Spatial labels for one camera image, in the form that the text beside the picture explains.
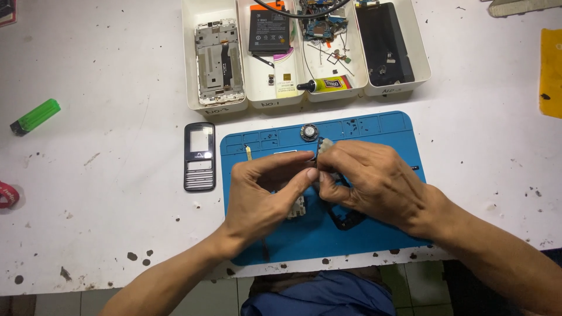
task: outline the phone battery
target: phone battery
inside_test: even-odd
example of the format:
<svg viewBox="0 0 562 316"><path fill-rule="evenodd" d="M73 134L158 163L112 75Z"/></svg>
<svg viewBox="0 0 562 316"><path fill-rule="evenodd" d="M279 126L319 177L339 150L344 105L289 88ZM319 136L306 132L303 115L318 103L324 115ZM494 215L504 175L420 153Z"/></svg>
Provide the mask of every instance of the phone battery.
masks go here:
<svg viewBox="0 0 562 316"><path fill-rule="evenodd" d="M287 52L289 18L269 10L250 11L250 52Z"/></svg>

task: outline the right hand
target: right hand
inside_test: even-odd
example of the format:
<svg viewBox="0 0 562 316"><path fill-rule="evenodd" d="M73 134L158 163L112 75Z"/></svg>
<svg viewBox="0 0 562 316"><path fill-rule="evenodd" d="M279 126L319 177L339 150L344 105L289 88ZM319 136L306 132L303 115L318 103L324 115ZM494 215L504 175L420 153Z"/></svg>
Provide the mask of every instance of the right hand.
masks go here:
<svg viewBox="0 0 562 316"><path fill-rule="evenodd" d="M412 236L427 237L434 211L448 203L439 189L421 182L390 146L339 141L318 155L318 169L320 198L397 226ZM328 173L334 170L342 173L352 188L336 185Z"/></svg>

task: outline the phone screen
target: phone screen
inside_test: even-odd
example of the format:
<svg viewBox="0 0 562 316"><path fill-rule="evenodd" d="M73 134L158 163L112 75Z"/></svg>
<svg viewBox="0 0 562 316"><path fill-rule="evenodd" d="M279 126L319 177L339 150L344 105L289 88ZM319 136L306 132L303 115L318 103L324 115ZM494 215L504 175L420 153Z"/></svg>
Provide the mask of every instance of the phone screen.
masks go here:
<svg viewBox="0 0 562 316"><path fill-rule="evenodd" d="M391 2L355 9L369 80L375 87L414 81L406 44Z"/></svg>

